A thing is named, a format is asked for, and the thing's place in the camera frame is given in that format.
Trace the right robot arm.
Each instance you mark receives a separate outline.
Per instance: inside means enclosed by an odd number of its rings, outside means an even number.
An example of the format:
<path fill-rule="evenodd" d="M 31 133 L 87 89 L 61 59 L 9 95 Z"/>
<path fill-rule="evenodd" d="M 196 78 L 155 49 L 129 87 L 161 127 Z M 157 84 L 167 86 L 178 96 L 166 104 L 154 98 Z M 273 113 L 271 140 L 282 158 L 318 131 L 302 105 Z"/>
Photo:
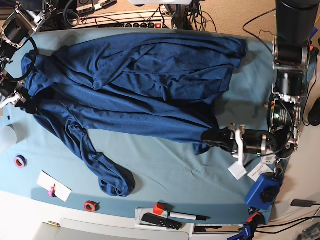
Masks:
<path fill-rule="evenodd" d="M 27 89 L 23 87 L 25 79 L 35 66 L 39 53 L 32 36 L 56 11 L 59 2 L 57 0 L 19 0 L 17 2 L 2 0 L 1 3 L 13 8 L 13 13 L 5 20 L 0 30 L 0 96 L 4 97 L 0 107 L 4 108 L 12 104 L 29 114 L 35 114 L 37 107 Z M 14 78 L 6 71 L 6 66 L 12 61 L 14 54 L 28 42 L 33 46 L 31 64 L 23 76 Z"/>

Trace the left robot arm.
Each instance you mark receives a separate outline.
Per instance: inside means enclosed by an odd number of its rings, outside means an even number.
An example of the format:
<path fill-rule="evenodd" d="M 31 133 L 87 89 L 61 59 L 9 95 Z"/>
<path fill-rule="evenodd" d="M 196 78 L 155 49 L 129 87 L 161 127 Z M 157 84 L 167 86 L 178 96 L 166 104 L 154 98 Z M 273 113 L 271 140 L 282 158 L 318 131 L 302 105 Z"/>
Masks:
<path fill-rule="evenodd" d="M 318 0 L 277 0 L 276 35 L 273 41 L 275 79 L 267 104 L 268 130 L 252 130 L 230 124 L 201 136 L 210 147 L 219 147 L 241 159 L 275 155 L 287 159 L 298 148 L 302 121 L 302 97 L 307 93 L 311 61 L 310 37 L 316 22 Z"/>

